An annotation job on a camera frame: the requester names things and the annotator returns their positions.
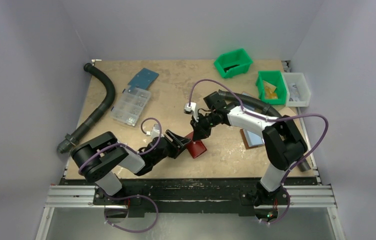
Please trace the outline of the red leather card holder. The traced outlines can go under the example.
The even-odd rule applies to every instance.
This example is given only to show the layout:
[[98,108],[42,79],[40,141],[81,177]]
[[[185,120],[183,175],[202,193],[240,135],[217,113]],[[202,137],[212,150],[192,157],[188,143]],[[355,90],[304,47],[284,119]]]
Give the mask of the red leather card holder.
[[190,142],[187,144],[186,149],[188,150],[189,154],[193,159],[198,158],[202,154],[204,154],[207,151],[206,146],[201,140],[193,141],[193,132],[190,132],[185,137],[190,140]]

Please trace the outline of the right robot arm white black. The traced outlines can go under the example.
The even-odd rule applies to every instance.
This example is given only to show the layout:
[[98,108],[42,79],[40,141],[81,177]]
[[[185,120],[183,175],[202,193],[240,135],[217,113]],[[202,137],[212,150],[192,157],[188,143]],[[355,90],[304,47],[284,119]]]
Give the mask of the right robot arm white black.
[[250,198],[256,207],[272,204],[282,189],[290,167],[300,161],[308,150],[295,122],[287,115],[276,113],[268,116],[249,110],[243,101],[252,105],[255,98],[243,94],[219,90],[203,100],[208,107],[206,114],[201,114],[192,101],[184,106],[184,113],[192,116],[192,140],[208,138],[212,128],[220,124],[238,127],[260,136],[270,165],[257,183],[256,193]]

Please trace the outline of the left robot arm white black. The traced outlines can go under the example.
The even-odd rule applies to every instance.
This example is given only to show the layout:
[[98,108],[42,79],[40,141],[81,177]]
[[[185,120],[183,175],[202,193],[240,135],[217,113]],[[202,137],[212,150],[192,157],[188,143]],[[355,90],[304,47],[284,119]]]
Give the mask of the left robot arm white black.
[[165,135],[154,137],[146,147],[136,152],[107,131],[72,149],[70,156],[79,167],[78,173],[88,183],[101,188],[108,201],[118,205],[124,201],[125,191],[120,179],[112,173],[115,167],[120,166],[136,176],[143,176],[163,159],[177,158],[189,143],[189,138],[166,130]]

